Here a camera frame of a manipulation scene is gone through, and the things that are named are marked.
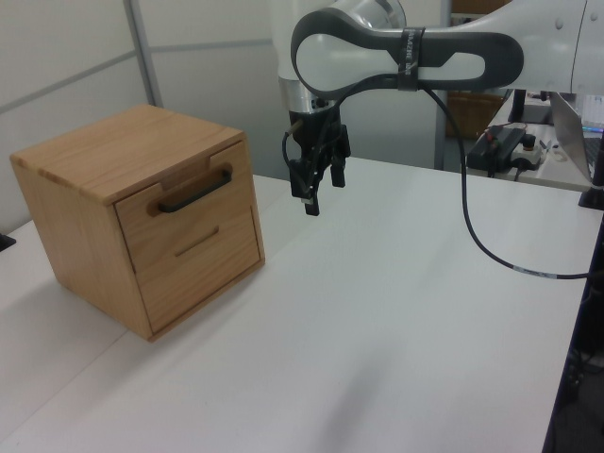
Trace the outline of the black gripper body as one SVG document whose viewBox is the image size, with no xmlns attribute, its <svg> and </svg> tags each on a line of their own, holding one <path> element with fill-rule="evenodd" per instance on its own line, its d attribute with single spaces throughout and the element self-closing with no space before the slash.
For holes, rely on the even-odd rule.
<svg viewBox="0 0 604 453">
<path fill-rule="evenodd" d="M 294 133 L 294 140 L 301 148 L 301 159 L 310 161 L 311 151 L 319 143 L 326 120 L 329 122 L 323 144 L 338 153 L 344 151 L 343 126 L 339 108 L 331 107 L 312 113 L 290 111 L 289 118 L 292 125 L 298 120 L 302 121 L 302 126 Z"/>
</svg>

